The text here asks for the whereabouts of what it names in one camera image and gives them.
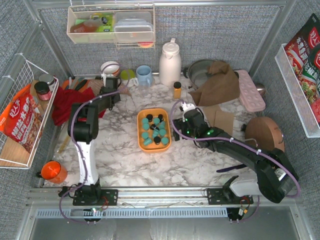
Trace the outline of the orange storage basket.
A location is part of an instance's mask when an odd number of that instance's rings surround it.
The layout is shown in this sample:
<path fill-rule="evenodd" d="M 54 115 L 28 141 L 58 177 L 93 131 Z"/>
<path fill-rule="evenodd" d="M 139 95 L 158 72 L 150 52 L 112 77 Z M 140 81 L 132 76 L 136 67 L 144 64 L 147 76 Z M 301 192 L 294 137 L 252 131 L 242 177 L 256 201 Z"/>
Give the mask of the orange storage basket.
<path fill-rule="evenodd" d="M 147 108 L 137 114 L 138 145 L 149 154 L 162 153 L 171 145 L 169 115 L 163 108 Z"/>

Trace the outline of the teal capsule numbered three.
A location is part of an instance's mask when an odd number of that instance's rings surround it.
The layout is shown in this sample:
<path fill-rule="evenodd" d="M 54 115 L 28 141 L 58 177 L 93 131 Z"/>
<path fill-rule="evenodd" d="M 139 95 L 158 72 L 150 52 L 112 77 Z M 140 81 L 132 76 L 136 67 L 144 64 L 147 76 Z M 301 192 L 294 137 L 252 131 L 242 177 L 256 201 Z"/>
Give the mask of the teal capsule numbered three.
<path fill-rule="evenodd" d="M 146 138 L 146 139 L 144 140 L 143 145 L 144 145 L 144 146 L 148 146 L 148 145 L 150 145 L 152 142 L 153 142 L 152 139 L 148 137 L 148 138 Z"/>

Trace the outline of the brown cloth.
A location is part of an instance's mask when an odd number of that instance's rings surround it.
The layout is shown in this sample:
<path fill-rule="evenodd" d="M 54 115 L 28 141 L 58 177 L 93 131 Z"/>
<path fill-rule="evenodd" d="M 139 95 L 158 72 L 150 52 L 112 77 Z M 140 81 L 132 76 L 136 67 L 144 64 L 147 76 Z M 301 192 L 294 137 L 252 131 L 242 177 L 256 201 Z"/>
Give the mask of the brown cloth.
<path fill-rule="evenodd" d="M 196 106 L 208 107 L 229 102 L 240 96 L 239 77 L 224 61 L 214 61 L 208 68 L 211 77 L 189 94 Z"/>

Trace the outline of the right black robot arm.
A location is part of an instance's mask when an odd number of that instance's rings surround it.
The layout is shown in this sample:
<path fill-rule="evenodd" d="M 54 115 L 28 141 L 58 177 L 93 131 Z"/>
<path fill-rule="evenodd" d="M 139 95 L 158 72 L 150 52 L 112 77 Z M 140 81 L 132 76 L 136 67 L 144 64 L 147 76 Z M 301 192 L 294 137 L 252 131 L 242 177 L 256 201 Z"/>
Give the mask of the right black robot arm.
<path fill-rule="evenodd" d="M 261 194 L 273 203 L 301 195 L 299 177 L 287 155 L 280 149 L 250 146 L 218 127 L 210 127 L 204 114 L 192 103 L 179 99 L 170 112 L 180 108 L 182 117 L 171 119 L 175 140 L 191 140 L 202 149 L 227 155 L 253 170 Z"/>

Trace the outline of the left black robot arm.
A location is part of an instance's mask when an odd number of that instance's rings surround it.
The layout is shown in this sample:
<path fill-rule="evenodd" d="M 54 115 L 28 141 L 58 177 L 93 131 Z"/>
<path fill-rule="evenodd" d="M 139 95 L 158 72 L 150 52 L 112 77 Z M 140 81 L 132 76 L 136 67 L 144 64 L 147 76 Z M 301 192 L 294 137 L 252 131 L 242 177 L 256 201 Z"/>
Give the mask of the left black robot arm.
<path fill-rule="evenodd" d="M 68 135 L 76 148 L 79 162 L 80 186 L 95 186 L 99 175 L 95 161 L 95 139 L 99 133 L 99 117 L 106 110 L 112 110 L 120 101 L 122 81 L 115 77 L 105 77 L 98 95 L 75 102 L 71 106 L 68 121 Z"/>

